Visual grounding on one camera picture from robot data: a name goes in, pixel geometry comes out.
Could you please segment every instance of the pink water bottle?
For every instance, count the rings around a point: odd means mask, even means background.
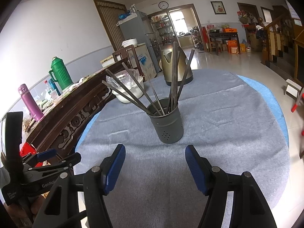
[[[43,117],[43,113],[40,110],[40,108],[38,107],[38,105],[36,104],[33,96],[29,92],[29,89],[27,88],[27,86],[25,84],[22,84],[18,88],[18,92],[19,92],[24,104],[28,108],[31,117],[34,118],[36,122],[38,122]]]

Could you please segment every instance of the blue bottle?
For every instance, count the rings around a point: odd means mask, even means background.
[[[58,96],[60,96],[61,93],[60,93],[60,91],[58,90],[58,87],[56,86],[56,84],[55,84],[55,82],[53,81],[52,78],[50,78],[49,83],[50,83],[51,87],[52,87],[54,90],[56,90],[56,92],[58,93]]]

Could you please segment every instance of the kettle handle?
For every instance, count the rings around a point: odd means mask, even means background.
[[[49,71],[49,74],[50,74],[51,78],[53,79],[53,81],[58,82],[58,80],[56,80],[56,79],[54,78],[52,72],[53,72],[53,70],[50,70],[50,71]]]

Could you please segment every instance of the gray tablecloth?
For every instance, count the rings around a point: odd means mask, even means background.
[[[194,70],[193,76],[179,100],[184,136],[177,143],[162,143],[143,111],[114,99],[77,146],[82,160],[74,167],[76,174],[99,165],[117,144],[126,146],[115,189],[104,198],[113,227],[198,226],[207,197],[197,190],[187,166],[188,144],[227,173],[250,171],[270,208],[280,199],[289,150],[262,96],[226,71]],[[162,76],[152,82],[160,98],[168,96],[170,87]],[[148,105],[144,96],[140,100]],[[229,193],[222,227],[229,226],[232,198]]]

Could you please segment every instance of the gray refrigerator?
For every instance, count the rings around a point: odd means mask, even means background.
[[[136,17],[119,25],[125,40],[137,39],[137,43],[145,43],[150,54],[155,71],[158,73],[160,49],[157,42],[157,35],[150,24],[147,14],[137,11]]]

